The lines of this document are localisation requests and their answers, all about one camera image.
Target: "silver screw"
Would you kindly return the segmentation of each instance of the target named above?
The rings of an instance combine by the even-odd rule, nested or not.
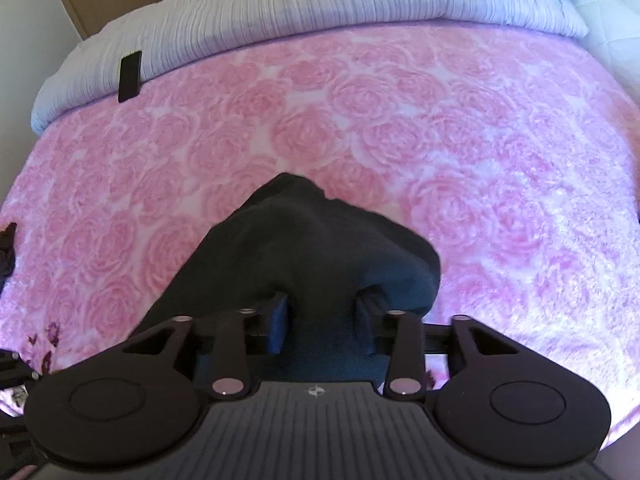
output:
[[[235,395],[244,390],[244,383],[240,379],[225,377],[218,379],[212,385],[213,391],[220,395]]]
[[[389,387],[396,394],[413,395],[421,390],[422,385],[411,377],[400,377],[391,381]]]

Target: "pink blanket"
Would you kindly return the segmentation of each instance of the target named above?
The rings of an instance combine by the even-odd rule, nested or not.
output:
[[[589,54],[516,28],[378,25],[202,60],[37,143],[0,214],[18,223],[0,347],[50,372],[126,338],[211,225],[290,171],[429,239],[430,320],[470,314],[588,378],[613,441],[640,419],[639,126]]]

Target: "dark cloth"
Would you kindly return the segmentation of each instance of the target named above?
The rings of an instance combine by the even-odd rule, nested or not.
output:
[[[4,289],[4,282],[14,273],[15,269],[15,230],[17,225],[11,223],[4,231],[0,231],[0,294]]]
[[[391,220],[328,200],[306,178],[280,174],[214,226],[134,333],[173,316],[248,307],[285,292],[294,319],[283,351],[252,363],[264,380],[380,380],[353,332],[359,291],[426,314],[440,285],[430,243]]]

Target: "folded duvet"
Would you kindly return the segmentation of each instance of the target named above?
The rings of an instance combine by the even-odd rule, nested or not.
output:
[[[111,22],[40,90],[36,133],[66,111],[117,91],[120,59],[142,50],[142,80],[240,46],[361,23],[449,18],[582,37],[567,0],[164,0]]]

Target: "black smartphone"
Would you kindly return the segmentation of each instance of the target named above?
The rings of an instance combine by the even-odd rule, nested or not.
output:
[[[140,62],[142,62],[141,50],[123,57],[120,61],[119,103],[140,94]]]

